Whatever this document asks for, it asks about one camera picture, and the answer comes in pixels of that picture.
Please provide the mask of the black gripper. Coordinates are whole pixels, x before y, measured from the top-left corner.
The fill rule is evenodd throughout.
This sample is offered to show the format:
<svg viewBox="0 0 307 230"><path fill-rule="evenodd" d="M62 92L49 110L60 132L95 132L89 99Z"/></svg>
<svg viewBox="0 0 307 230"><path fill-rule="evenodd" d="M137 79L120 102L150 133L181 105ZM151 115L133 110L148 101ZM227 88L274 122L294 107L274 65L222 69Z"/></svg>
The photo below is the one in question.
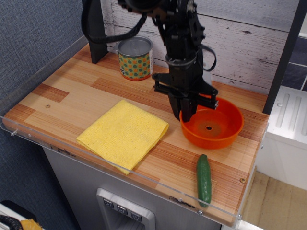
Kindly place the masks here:
<svg viewBox="0 0 307 230"><path fill-rule="evenodd" d="M156 73L154 90L167 94L175 118L188 122L202 105L216 109L218 90L203 79L203 57L179 60L166 57L169 73Z"/></svg>

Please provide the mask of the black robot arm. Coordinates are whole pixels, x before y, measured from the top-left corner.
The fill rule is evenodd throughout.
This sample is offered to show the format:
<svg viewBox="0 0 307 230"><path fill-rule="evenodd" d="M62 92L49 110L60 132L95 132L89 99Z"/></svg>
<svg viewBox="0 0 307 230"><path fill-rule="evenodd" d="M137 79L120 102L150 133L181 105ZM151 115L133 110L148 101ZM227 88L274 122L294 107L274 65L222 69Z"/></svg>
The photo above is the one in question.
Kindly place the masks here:
<svg viewBox="0 0 307 230"><path fill-rule="evenodd" d="M203 51L215 52L202 45L205 28L197 15L197 4L192 0L119 0L129 12L151 17L166 46L165 60L169 73L156 73L154 89L168 95L174 116L188 122L198 105L216 109L218 90L203 79L216 62L206 68Z"/></svg>

